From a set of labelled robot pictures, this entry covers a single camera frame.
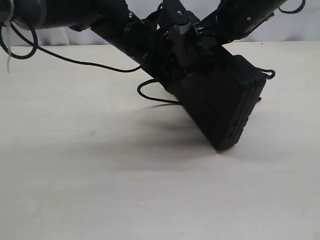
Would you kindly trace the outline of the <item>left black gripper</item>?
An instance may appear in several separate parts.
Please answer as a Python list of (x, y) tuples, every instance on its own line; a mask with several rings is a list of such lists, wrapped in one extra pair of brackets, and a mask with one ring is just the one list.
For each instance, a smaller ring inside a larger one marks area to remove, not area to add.
[(150, 52), (142, 69), (161, 85), (174, 85), (192, 73), (193, 60), (186, 47), (187, 33), (160, 28), (161, 16), (150, 14), (143, 19), (150, 27)]

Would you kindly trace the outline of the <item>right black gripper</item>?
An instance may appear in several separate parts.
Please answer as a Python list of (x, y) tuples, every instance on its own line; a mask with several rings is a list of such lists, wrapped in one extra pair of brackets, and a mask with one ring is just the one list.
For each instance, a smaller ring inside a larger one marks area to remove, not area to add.
[(274, 14), (273, 0), (222, 0), (217, 9), (193, 24), (197, 36), (219, 43), (246, 38)]

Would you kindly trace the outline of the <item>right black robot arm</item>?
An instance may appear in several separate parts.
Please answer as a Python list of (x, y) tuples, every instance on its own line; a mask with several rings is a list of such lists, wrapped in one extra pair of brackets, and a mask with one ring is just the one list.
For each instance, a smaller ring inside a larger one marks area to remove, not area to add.
[(198, 36), (219, 45), (241, 40), (274, 15), (284, 0), (222, 0), (217, 9), (193, 25)]

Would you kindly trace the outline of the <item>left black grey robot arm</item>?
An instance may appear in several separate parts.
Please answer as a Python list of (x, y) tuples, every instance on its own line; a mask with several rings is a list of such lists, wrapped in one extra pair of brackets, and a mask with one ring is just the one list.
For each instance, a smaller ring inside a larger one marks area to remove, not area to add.
[(7, 30), (29, 30), (31, 54), (40, 49), (36, 31), (68, 27), (91, 30), (106, 40), (163, 85), (185, 75), (169, 35), (173, 26), (190, 22), (178, 0), (163, 0), (146, 18), (137, 17), (124, 0), (3, 0), (0, 26)]

